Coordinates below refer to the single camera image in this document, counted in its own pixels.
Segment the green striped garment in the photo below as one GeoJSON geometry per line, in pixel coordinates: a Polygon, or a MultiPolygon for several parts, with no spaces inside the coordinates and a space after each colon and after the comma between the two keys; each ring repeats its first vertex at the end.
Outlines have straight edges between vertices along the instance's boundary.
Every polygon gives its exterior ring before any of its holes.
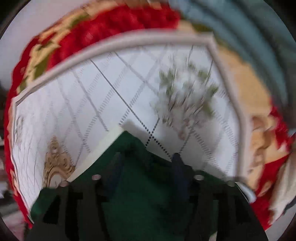
{"type": "Polygon", "coordinates": [[[184,240],[173,220],[174,179],[171,160],[149,152],[126,131],[116,131],[105,139],[66,179],[58,179],[57,150],[46,161],[50,183],[32,208],[34,224],[54,200],[61,182],[78,184],[102,174],[116,153],[124,157],[123,170],[111,200],[103,204],[110,240],[184,240]]]}

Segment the red floral blanket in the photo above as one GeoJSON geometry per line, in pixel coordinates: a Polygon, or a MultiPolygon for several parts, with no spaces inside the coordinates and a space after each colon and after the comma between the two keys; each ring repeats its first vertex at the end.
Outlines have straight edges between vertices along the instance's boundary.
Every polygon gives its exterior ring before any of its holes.
{"type": "MultiPolygon", "coordinates": [[[[22,84],[30,84],[37,73],[37,64],[45,61],[45,68],[62,61],[62,42],[75,30],[80,30],[97,16],[106,20],[113,9],[131,8],[158,12],[169,9],[160,1],[89,1],[70,11],[44,29],[23,49],[11,74],[11,88],[6,96],[4,126],[11,117],[11,99],[21,91],[22,84]]],[[[239,99],[251,115],[253,131],[251,151],[253,161],[249,166],[248,185],[255,191],[257,200],[252,205],[265,230],[269,229],[295,204],[295,190],[288,190],[288,178],[295,176],[295,154],[292,145],[295,137],[288,133],[287,124],[271,102],[271,95],[260,82],[251,66],[238,54],[222,44],[219,53],[234,74],[239,89],[239,99]]]]}

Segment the white quilted bed cover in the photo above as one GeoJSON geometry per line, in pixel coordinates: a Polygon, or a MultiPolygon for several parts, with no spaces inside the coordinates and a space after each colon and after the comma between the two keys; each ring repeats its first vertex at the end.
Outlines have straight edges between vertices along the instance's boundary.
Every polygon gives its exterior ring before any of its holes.
{"type": "Polygon", "coordinates": [[[249,116],[212,35],[129,32],[94,44],[11,100],[13,185],[30,216],[45,186],[74,180],[124,131],[145,148],[245,181],[249,116]]]}

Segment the light blue garment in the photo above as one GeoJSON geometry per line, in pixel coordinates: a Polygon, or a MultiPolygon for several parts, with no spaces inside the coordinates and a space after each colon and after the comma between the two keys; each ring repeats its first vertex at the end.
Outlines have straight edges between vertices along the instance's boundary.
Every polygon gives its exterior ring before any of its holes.
{"type": "Polygon", "coordinates": [[[295,129],[295,40],[265,1],[169,1],[185,19],[212,29],[249,62],[295,129]]]}

